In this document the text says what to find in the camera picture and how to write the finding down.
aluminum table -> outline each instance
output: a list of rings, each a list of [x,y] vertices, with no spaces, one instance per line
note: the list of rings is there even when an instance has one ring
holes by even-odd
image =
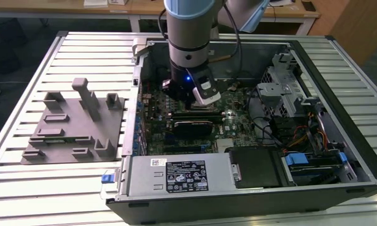
[[[161,38],[153,33],[69,32],[59,36],[43,59],[20,101],[0,133],[0,226],[25,225],[127,225],[101,199],[101,175],[120,167],[120,161],[49,165],[21,165],[45,105],[48,91],[61,91],[65,98],[77,97],[71,84],[87,77],[97,97],[112,91],[129,99],[135,64],[133,39]],[[223,39],[235,35],[223,34]],[[323,36],[243,35],[244,39],[299,40],[335,94],[377,153],[377,87],[335,40]],[[129,121],[125,103],[120,131],[120,160],[124,131]],[[116,192],[116,184],[107,187]],[[175,223],[188,225],[377,225],[377,195],[359,198],[325,211],[229,218]]]

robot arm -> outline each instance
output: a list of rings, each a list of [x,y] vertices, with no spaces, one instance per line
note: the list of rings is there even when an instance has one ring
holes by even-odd
[[[171,55],[171,79],[164,81],[164,92],[187,103],[208,105],[221,98],[208,68],[208,44],[212,24],[219,18],[229,20],[221,7],[232,7],[241,28],[256,27],[269,0],[164,0]]]

motherboard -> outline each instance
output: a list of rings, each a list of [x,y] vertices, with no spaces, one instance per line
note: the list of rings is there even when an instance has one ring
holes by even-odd
[[[248,88],[221,94],[220,101],[189,110],[160,90],[143,94],[147,155],[220,153],[231,146],[257,146],[245,104]]]

blue latch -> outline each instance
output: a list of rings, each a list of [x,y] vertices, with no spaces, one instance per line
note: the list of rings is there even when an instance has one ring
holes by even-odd
[[[285,157],[287,164],[291,166],[293,164],[308,164],[308,158],[304,153],[293,153]]]
[[[348,158],[344,152],[340,152],[340,158],[341,158],[343,163],[348,162]]]
[[[115,183],[115,174],[101,175],[101,183],[103,184],[113,184]]]

wooden desk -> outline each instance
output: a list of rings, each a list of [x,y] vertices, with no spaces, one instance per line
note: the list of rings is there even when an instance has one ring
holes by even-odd
[[[108,8],[84,8],[84,0],[0,0],[0,17],[129,19],[133,32],[140,32],[139,21],[157,19],[163,9],[163,0],[129,0]],[[319,17],[297,0],[293,5],[268,8],[261,22],[300,23],[297,34],[307,35]]]

